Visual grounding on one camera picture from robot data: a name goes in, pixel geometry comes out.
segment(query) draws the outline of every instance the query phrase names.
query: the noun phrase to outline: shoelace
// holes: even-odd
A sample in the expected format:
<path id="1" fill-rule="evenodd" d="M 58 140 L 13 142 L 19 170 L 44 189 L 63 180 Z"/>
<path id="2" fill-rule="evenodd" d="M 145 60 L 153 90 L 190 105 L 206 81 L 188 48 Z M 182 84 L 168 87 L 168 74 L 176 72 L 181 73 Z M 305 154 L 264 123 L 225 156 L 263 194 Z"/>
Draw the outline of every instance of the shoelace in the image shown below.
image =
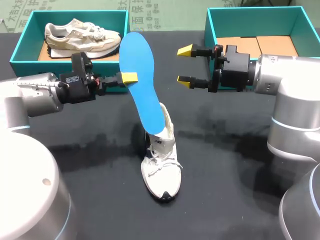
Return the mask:
<path id="1" fill-rule="evenodd" d="M 154 175 L 156 172 L 160 171 L 163 167 L 166 167 L 166 166 L 177 165 L 178 167 L 183 169 L 183 167 L 178 161 L 176 161 L 173 157 L 170 157 L 170 155 L 172 154 L 172 151 L 173 149 L 168 154 L 163 155 L 159 153 L 157 150 L 154 150 L 151 144 L 150 152 L 151 152 L 152 158 L 149 160 L 149 162 L 155 161 L 156 169 L 151 171 L 148 174 L 148 177 Z"/>
<path id="2" fill-rule="evenodd" d="M 105 38 L 105 29 L 103 27 L 96 26 L 92 22 L 85 22 L 84 25 L 88 26 L 86 29 L 88 31 L 88 35 L 92 36 L 95 40 L 102 40 Z"/>

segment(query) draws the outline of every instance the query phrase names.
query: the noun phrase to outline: cardboard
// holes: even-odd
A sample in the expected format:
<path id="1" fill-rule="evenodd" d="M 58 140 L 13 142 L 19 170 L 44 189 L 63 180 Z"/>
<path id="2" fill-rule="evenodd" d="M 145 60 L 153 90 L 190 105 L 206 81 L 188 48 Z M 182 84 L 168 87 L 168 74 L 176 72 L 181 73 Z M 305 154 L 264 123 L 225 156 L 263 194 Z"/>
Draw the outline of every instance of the cardboard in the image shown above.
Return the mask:
<path id="1" fill-rule="evenodd" d="M 255 37 L 219 37 L 217 38 L 217 43 L 223 45 L 224 52 L 226 52 L 227 45 L 235 45 L 238 53 L 250 54 L 251 58 L 258 58 L 261 55 L 258 41 Z"/>
<path id="2" fill-rule="evenodd" d="M 257 36 L 256 39 L 263 54 L 298 57 L 290 36 Z"/>
<path id="3" fill-rule="evenodd" d="M 71 57 L 65 58 L 51 58 L 48 54 L 48 45 L 46 41 L 43 41 L 43 45 L 38 57 L 38 61 L 71 61 Z M 95 61 L 119 61 L 119 53 L 99 59 L 92 59 L 93 62 Z"/>

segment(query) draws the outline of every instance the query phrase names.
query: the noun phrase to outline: blue insole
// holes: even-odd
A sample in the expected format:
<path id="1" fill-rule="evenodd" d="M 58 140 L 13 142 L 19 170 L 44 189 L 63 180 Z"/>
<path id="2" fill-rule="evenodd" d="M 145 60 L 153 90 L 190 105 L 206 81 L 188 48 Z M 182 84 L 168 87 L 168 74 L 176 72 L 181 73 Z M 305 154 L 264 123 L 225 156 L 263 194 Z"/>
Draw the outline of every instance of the blue insole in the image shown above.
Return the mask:
<path id="1" fill-rule="evenodd" d="M 130 32 L 122 39 L 119 65 L 122 73 L 137 73 L 138 82 L 127 87 L 145 131 L 160 133 L 165 128 L 165 116 L 154 88 L 154 56 L 140 33 Z"/>

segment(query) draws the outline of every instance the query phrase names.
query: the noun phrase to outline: white shoe sole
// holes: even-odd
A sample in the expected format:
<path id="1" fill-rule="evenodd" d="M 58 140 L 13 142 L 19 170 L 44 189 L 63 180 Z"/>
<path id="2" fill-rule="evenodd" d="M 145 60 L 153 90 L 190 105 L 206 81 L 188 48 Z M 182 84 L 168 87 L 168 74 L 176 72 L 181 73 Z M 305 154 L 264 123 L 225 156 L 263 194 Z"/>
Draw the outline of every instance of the white shoe sole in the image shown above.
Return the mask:
<path id="1" fill-rule="evenodd" d="M 85 54 L 89 59 L 102 58 L 102 57 L 112 53 L 113 51 L 115 51 L 119 47 L 119 45 L 120 45 L 120 43 L 113 48 L 110 48 L 105 51 L 100 51 L 100 52 L 85 51 Z M 70 58 L 72 54 L 81 53 L 81 52 L 84 52 L 84 51 L 81 51 L 81 50 L 61 50 L 61 49 L 51 48 L 50 57 L 51 58 Z"/>

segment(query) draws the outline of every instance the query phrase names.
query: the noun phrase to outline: sneaker sole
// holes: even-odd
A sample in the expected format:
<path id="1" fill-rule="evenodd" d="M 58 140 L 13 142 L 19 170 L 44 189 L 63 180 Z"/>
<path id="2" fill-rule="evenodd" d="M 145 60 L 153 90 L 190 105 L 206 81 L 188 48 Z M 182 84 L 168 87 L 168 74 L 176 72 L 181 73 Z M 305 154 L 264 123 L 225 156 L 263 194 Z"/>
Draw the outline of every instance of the sneaker sole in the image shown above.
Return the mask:
<path id="1" fill-rule="evenodd" d="M 119 52 L 120 43 L 108 50 L 101 51 L 101 52 L 88 52 L 88 51 L 81 51 L 81 50 L 61 50 L 61 49 L 53 49 L 48 46 L 48 54 L 53 59 L 62 59 L 62 58 L 70 58 L 72 54 L 84 52 L 89 59 L 100 59 L 105 58 L 111 55 L 114 55 Z"/>

